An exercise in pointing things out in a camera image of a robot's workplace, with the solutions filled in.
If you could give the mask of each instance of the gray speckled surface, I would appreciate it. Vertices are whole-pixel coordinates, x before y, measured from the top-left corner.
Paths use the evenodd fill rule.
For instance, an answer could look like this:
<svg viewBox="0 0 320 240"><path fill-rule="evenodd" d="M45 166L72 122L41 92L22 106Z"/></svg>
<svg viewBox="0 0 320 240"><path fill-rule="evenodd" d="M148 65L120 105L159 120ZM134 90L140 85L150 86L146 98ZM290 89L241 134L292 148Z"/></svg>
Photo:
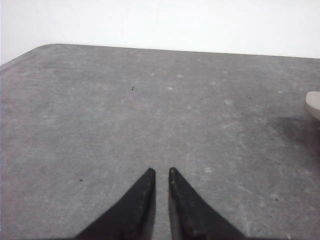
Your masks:
<svg viewBox="0 0 320 240"><path fill-rule="evenodd" d="M73 236L153 167L168 240L175 166L244 234L317 240L319 89L320 59L38 47L1 66L1 239Z"/></svg>

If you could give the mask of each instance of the table surface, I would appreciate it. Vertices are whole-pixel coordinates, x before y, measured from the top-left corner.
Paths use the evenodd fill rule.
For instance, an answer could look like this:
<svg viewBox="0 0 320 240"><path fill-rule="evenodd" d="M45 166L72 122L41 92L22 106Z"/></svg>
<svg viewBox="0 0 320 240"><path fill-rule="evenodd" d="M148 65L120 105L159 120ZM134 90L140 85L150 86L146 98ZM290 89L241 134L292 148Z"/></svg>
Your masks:
<svg viewBox="0 0 320 240"><path fill-rule="evenodd" d="M320 59L51 44L1 66L1 239L71 237L156 170L248 236L320 238Z"/></svg>

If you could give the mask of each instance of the gray table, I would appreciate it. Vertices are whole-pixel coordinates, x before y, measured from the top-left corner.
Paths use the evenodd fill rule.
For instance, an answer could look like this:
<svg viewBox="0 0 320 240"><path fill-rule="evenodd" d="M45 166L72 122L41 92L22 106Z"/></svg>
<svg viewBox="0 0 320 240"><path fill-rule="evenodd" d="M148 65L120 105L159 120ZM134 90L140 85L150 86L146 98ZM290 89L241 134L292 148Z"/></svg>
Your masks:
<svg viewBox="0 0 320 240"><path fill-rule="evenodd" d="M1 236L70 237L156 170L248 236L320 238L320 59L52 44L1 66Z"/></svg>

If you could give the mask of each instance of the white wall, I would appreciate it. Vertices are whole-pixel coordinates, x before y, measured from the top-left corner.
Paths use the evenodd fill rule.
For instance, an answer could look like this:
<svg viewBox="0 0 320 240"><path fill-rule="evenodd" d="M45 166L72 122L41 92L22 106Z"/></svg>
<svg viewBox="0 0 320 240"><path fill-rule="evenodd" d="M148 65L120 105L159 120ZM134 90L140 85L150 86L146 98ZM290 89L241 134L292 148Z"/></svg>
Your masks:
<svg viewBox="0 0 320 240"><path fill-rule="evenodd" d="M320 0L1 1L1 63L50 43L320 58Z"/></svg>

